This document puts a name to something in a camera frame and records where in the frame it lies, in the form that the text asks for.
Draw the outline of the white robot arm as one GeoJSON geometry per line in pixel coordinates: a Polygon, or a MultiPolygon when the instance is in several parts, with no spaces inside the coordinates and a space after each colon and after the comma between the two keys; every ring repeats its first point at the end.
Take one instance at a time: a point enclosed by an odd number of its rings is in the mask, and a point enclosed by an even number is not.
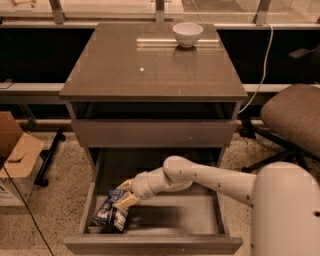
{"type": "Polygon", "coordinates": [[[170,156],[162,167],[123,182],[125,194],[114,206],[127,208],[194,183],[252,208],[252,256],[320,256],[320,185],[292,163],[271,163],[250,174],[170,156]]]}

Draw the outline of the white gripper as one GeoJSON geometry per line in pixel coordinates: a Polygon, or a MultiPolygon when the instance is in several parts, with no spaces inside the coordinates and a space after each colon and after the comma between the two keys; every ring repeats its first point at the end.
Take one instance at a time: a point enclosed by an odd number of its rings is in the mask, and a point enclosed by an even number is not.
{"type": "Polygon", "coordinates": [[[112,204],[117,209],[129,208],[136,205],[139,199],[146,200],[155,195],[150,188],[147,172],[136,175],[132,180],[127,179],[117,187],[117,190],[132,192],[126,192],[119,200],[112,204]]]}

